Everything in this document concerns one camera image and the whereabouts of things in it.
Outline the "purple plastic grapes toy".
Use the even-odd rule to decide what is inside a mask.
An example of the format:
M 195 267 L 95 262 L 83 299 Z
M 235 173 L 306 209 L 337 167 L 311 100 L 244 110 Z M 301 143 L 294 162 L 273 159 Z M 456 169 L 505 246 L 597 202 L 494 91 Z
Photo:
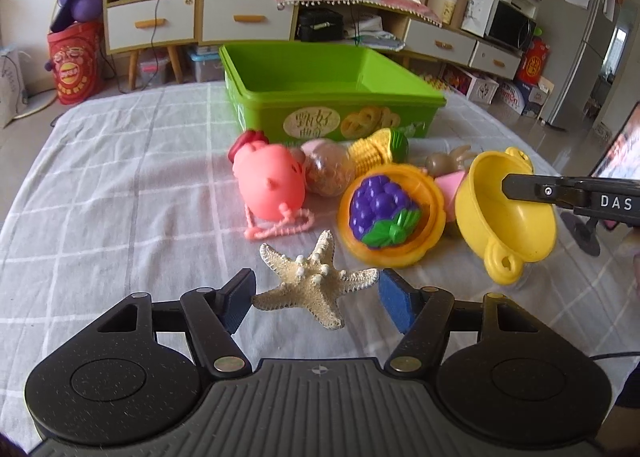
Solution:
M 350 232 L 369 249 L 402 245 L 424 216 L 407 191 L 382 174 L 362 180 L 348 212 Z

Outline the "white dried starfish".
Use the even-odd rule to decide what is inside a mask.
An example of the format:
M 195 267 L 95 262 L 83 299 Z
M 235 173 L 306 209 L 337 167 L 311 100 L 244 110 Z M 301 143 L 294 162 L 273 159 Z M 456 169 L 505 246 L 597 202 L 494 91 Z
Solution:
M 261 311 L 304 309 L 328 330 L 344 327 L 338 299 L 370 288 L 380 276 L 377 269 L 337 269 L 334 266 L 335 239 L 329 229 L 319 235 L 309 255 L 288 258 L 268 243 L 260 246 L 259 255 L 280 283 L 254 295 L 254 307 Z

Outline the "yellow plastic toy pot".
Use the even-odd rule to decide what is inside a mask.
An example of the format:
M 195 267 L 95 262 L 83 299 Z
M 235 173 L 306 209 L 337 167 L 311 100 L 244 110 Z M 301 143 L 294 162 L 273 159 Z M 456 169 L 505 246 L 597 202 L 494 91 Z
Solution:
M 534 166 L 516 147 L 488 151 L 472 161 L 454 199 L 454 213 L 465 243 L 498 285 L 516 283 L 527 263 L 550 255 L 556 243 L 556 219 L 548 204 L 512 200 L 502 191 L 510 174 L 531 176 Z

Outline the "pink rubber pig toy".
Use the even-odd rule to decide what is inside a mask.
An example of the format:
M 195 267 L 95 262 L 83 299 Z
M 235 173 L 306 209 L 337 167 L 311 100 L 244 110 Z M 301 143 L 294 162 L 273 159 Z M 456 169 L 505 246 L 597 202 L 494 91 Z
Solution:
M 314 225 L 304 207 L 306 156 L 298 148 L 271 143 L 264 132 L 242 132 L 228 151 L 244 203 L 249 240 L 303 233 Z

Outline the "clear capsule pink cap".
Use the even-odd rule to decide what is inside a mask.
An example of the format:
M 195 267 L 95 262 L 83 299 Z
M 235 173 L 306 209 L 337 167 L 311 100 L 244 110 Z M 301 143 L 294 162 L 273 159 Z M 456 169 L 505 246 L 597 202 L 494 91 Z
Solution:
M 344 144 L 315 139 L 304 143 L 302 152 L 306 188 L 312 194 L 341 196 L 355 179 L 355 164 Z

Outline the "pink triangular toy piece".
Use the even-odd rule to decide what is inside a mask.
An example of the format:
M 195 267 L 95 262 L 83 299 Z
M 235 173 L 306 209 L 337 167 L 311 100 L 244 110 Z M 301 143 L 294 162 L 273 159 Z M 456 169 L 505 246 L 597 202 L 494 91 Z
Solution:
M 444 197 L 444 210 L 448 222 L 454 222 L 454 220 L 456 220 L 454 202 L 456 201 L 458 189 L 465 178 L 466 172 L 461 170 L 444 174 L 435 179 L 435 183 L 442 192 L 442 197 Z

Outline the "beige rubber octopus toy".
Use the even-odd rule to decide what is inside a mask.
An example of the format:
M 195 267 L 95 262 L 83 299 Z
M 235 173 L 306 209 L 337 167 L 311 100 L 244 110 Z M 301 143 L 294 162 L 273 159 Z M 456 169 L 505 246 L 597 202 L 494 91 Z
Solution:
M 425 158 L 424 168 L 431 177 L 438 178 L 450 173 L 468 170 L 469 163 L 476 156 L 477 154 L 471 151 L 470 145 L 461 145 L 448 153 L 429 154 Z

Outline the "yellow plastic corn toy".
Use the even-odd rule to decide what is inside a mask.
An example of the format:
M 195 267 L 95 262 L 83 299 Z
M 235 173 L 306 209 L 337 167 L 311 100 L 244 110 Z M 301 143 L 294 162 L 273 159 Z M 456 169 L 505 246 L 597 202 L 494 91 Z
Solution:
M 397 129 L 384 128 L 359 139 L 347 148 L 349 158 L 354 164 L 355 177 L 382 165 L 401 164 L 408 157 L 409 141 L 405 134 Z

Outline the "silver refrigerator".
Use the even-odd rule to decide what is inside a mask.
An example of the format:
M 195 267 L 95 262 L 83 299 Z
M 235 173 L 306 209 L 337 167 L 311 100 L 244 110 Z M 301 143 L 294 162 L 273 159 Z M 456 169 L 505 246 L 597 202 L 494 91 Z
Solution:
M 585 118 L 622 4 L 622 0 L 541 0 L 537 24 L 550 47 L 544 78 L 553 84 L 540 112 L 546 125 L 573 130 Z

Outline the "green plastic storage box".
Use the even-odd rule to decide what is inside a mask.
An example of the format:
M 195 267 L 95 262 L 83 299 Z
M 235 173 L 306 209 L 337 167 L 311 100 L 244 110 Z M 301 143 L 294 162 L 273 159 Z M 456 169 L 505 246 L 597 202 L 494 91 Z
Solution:
M 364 47 L 229 42 L 219 56 L 240 126 L 271 142 L 355 141 L 383 128 L 423 138 L 446 105 L 442 91 Z

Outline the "low white drawer unit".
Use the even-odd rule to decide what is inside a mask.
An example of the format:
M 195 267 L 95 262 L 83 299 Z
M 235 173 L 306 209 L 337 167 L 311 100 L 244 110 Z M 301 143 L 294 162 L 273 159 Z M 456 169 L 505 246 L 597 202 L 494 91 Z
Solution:
M 518 54 L 487 41 L 417 20 L 408 21 L 402 40 L 413 53 L 504 79 L 514 78 L 521 61 Z

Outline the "white paper shopping bag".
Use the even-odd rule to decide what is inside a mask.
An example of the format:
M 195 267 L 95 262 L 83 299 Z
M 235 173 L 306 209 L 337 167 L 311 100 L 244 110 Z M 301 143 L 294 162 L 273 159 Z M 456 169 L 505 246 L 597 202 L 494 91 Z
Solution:
M 0 58 L 0 127 L 2 129 L 24 112 L 27 101 L 20 52 L 14 47 L 3 48 Z

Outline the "red printed bucket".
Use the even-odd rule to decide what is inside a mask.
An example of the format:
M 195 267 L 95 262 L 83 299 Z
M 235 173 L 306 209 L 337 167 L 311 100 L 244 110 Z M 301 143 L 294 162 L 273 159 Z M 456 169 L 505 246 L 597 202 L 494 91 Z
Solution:
M 71 24 L 47 35 L 49 59 L 56 94 L 64 105 L 77 105 L 100 92 L 103 86 L 103 24 L 99 21 Z

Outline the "black bag on shelf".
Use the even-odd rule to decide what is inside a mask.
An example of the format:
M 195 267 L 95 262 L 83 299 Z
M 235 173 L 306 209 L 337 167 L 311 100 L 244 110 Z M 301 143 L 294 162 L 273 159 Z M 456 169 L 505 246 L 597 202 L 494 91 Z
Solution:
M 344 38 L 344 17 L 323 6 L 303 8 L 298 11 L 295 38 L 303 42 L 340 41 Z

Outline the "wooden cabinet with drawers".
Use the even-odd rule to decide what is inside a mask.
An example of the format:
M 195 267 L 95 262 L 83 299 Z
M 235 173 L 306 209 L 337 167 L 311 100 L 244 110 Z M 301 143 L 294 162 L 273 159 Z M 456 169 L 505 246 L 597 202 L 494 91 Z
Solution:
M 292 40 L 297 17 L 296 6 L 276 0 L 103 0 L 105 51 L 129 56 L 128 87 L 134 91 L 145 50 L 165 49 L 182 82 L 182 48 Z

